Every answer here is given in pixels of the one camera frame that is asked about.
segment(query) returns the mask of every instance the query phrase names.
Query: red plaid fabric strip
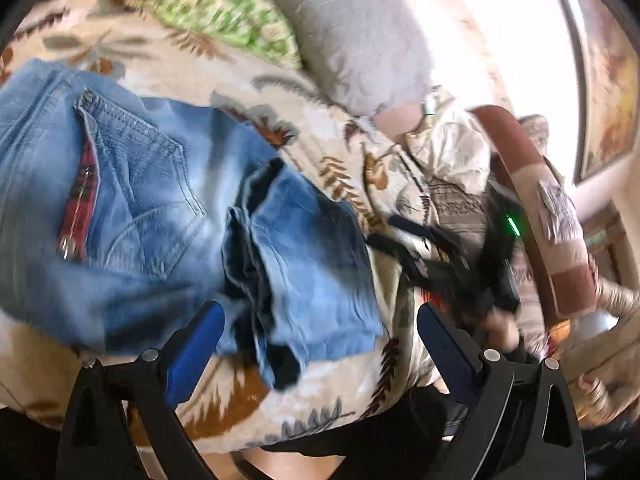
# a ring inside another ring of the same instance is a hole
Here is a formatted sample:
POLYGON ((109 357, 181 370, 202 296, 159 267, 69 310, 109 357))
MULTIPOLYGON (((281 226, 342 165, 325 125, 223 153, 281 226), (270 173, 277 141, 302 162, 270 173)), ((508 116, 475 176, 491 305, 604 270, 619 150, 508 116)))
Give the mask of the red plaid fabric strip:
POLYGON ((97 167, 89 139, 84 141, 78 173, 66 200, 58 234, 58 251, 65 260, 86 258, 86 237, 94 214, 98 191, 97 167))

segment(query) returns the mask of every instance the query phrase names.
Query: armrest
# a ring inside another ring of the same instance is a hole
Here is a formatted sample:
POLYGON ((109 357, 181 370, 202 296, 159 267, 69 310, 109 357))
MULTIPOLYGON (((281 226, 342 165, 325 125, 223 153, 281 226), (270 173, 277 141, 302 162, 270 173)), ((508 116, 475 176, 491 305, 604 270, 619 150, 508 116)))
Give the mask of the armrest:
POLYGON ((555 176, 511 113, 498 106, 483 106, 472 113, 498 152, 496 178, 513 189, 524 206, 527 224, 522 238, 547 327, 591 312, 595 308, 595 283, 584 240, 553 244, 542 229, 538 182, 554 180, 555 176))

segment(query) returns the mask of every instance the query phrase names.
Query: picture frame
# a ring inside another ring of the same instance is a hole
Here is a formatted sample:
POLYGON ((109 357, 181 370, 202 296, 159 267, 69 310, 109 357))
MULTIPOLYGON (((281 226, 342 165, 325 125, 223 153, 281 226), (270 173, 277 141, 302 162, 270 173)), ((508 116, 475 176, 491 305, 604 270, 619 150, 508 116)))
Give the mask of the picture frame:
POLYGON ((638 139, 638 38, 602 0, 560 0, 574 47, 580 133, 574 183, 633 152, 638 139))

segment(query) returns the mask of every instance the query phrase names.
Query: gray pillow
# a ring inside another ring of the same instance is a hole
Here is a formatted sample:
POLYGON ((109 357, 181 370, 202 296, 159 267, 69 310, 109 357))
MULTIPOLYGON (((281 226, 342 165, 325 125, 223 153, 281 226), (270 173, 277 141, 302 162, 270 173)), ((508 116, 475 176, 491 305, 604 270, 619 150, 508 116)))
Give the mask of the gray pillow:
POLYGON ((404 0, 273 0, 321 92, 362 116, 421 102, 431 54, 404 0))

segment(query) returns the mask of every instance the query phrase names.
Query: back pocket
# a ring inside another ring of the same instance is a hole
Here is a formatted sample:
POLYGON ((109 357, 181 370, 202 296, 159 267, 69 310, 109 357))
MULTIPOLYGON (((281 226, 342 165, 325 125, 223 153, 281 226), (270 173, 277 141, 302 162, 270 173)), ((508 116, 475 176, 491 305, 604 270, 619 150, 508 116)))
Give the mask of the back pocket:
POLYGON ((182 146, 91 90, 76 108, 86 142, 58 241, 62 255, 167 279, 205 216, 182 146))

